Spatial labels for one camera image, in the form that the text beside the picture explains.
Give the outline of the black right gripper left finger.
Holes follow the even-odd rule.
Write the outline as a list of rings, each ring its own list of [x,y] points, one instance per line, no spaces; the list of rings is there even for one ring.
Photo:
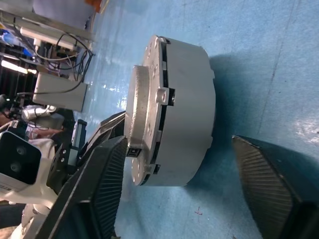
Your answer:
[[[111,239],[122,193],[127,139],[105,140],[64,184],[37,239]]]

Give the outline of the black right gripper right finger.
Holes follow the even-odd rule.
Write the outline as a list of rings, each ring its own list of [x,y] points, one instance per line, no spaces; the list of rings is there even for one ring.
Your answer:
[[[244,198],[263,239],[319,239],[319,161],[233,135]]]

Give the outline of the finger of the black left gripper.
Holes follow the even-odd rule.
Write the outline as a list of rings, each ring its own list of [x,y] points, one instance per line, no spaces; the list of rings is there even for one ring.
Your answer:
[[[77,159],[77,166],[81,166],[89,158],[93,149],[105,140],[123,135],[124,121],[103,121],[92,137],[81,148]]]
[[[106,132],[108,130],[113,129],[114,127],[120,125],[121,123],[124,122],[125,120],[125,111],[116,113],[107,119],[103,120],[100,124],[99,127],[97,128],[97,132]]]

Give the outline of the grey round motor lid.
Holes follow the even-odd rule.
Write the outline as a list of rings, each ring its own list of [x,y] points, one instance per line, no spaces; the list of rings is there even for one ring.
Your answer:
[[[127,157],[132,180],[144,185],[155,170],[166,108],[169,103],[166,47],[170,40],[154,35],[146,46],[142,65],[133,67],[125,113]]]

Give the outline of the grey round motor housing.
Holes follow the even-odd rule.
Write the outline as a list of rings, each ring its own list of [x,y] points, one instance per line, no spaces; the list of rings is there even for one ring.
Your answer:
[[[159,168],[142,186],[186,185],[212,144],[216,95],[208,54],[202,47],[168,39],[169,103],[156,160]]]

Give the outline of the grey rectangular box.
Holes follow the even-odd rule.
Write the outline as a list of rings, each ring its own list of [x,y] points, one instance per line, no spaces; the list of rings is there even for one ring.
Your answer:
[[[32,101],[37,104],[55,106],[81,112],[87,84],[40,72]]]

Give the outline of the silver metallic object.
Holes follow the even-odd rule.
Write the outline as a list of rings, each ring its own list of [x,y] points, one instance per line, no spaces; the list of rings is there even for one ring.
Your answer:
[[[38,117],[46,117],[56,112],[57,107],[47,105],[45,107],[38,105],[29,105],[22,109],[21,117],[24,120],[33,120]]]

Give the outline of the white power strip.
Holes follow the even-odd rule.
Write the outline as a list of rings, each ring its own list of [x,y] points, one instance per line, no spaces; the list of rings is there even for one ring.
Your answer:
[[[68,39],[66,39],[66,40],[60,39],[60,41],[58,42],[59,36],[58,37],[49,36],[49,35],[46,35],[46,34],[31,30],[31,29],[28,29],[28,28],[25,28],[25,27],[22,27],[20,29],[20,33],[23,36],[26,36],[26,37],[29,37],[29,38],[33,38],[34,39],[34,41],[33,41],[34,45],[38,45],[39,46],[39,42],[41,41],[41,42],[50,43],[52,45],[58,45],[60,47],[67,48],[69,50],[75,50],[75,48],[76,48],[74,40],[72,41],[72,40],[68,40]]]

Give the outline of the bright strip light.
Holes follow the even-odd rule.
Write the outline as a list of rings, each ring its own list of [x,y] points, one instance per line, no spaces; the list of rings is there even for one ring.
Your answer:
[[[32,73],[32,74],[36,75],[38,73],[38,71],[36,69],[31,69],[29,66],[24,68],[24,67],[18,66],[16,64],[13,64],[9,61],[6,61],[6,60],[1,60],[0,65],[4,68],[7,68],[7,69],[10,69],[10,70],[22,73],[22,74]]]

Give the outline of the orange object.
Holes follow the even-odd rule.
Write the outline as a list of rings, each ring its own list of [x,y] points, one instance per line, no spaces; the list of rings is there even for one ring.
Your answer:
[[[91,5],[95,9],[95,12],[100,12],[103,0],[84,0],[84,2]]]

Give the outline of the blue plastic table cover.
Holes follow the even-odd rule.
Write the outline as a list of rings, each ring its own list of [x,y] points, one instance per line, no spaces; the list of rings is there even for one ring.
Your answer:
[[[109,0],[79,118],[92,134],[127,105],[152,35],[195,44],[215,73],[213,144],[185,187],[135,186],[126,161],[121,239],[262,239],[244,200],[232,135],[310,156],[319,166],[319,0]]]

